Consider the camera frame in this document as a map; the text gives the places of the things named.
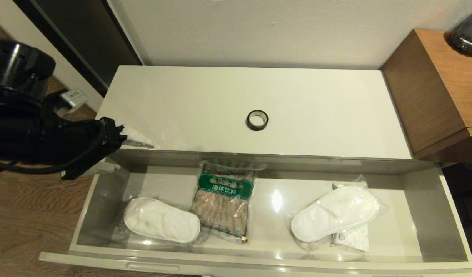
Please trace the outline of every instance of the drawer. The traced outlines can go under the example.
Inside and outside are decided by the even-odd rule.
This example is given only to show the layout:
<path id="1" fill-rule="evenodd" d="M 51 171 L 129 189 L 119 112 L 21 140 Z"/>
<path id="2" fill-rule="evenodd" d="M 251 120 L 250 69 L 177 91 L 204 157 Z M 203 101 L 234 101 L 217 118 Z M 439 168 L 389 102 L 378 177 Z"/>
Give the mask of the drawer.
<path id="1" fill-rule="evenodd" d="M 123 169 L 96 175 L 68 251 L 41 260 L 188 275 L 472 276 L 472 256 L 438 165 L 413 160 L 234 155 L 120 149 L 110 156 Z M 153 197 L 189 209 L 198 164 L 211 158 L 267 163 L 250 200 L 250 242 L 209 238 L 190 249 L 160 245 L 120 224 L 131 198 Z M 369 256 L 336 247 L 300 249 L 287 215 L 331 191 L 331 181 L 364 174 L 389 208 L 369 223 Z"/>

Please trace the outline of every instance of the green label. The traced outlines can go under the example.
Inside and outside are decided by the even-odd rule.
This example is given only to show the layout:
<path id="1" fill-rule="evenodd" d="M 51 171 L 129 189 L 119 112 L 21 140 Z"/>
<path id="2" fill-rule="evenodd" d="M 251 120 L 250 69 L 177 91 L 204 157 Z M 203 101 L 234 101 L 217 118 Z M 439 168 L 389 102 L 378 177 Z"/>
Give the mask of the green label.
<path id="1" fill-rule="evenodd" d="M 249 180 L 234 180 L 203 173 L 198 179 L 198 189 L 222 194 L 232 198 L 249 200 L 253 193 L 253 182 Z"/>

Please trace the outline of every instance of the black tape roll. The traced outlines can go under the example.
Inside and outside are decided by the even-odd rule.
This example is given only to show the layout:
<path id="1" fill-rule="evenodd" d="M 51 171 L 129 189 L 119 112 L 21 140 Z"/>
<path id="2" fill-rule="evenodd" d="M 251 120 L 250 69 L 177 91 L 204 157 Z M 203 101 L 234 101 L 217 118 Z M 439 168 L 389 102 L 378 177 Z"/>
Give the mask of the black tape roll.
<path id="1" fill-rule="evenodd" d="M 254 124 L 251 123 L 251 121 L 250 121 L 250 118 L 252 118 L 253 116 L 258 116 L 258 117 L 262 118 L 262 120 L 264 121 L 264 123 L 261 124 L 261 125 L 254 125 Z M 248 126 L 248 128 L 250 128 L 250 129 L 253 130 L 253 131 L 261 131 L 261 130 L 263 130 L 264 128 L 266 128 L 267 124 L 268 124 L 268 116 L 267 116 L 267 114 L 266 114 L 264 111 L 262 111 L 262 110 L 256 109 L 256 110 L 250 112 L 250 113 L 248 114 L 248 116 L 246 117 L 246 126 Z"/>

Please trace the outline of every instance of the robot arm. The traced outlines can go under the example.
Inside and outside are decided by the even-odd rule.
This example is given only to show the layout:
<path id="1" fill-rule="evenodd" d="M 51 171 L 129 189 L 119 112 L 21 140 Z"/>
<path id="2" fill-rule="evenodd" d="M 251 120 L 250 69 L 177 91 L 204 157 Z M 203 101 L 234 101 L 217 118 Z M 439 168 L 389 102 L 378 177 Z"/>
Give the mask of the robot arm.
<path id="1" fill-rule="evenodd" d="M 44 52 L 0 39 L 0 172 L 62 172 L 73 180 L 126 140 L 113 119 L 67 121 L 53 107 L 58 94 L 45 96 L 55 61 Z M 47 165 L 41 168 L 16 163 Z"/>

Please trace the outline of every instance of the drawer handle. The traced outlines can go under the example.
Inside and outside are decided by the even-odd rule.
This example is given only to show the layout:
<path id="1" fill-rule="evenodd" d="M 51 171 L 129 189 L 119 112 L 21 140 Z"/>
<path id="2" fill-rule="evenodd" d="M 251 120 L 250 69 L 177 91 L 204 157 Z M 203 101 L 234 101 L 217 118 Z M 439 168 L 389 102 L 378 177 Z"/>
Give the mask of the drawer handle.
<path id="1" fill-rule="evenodd" d="M 179 272 L 179 266 L 147 264 L 147 263 L 127 263 L 127 269 L 148 270 L 153 272 Z"/>

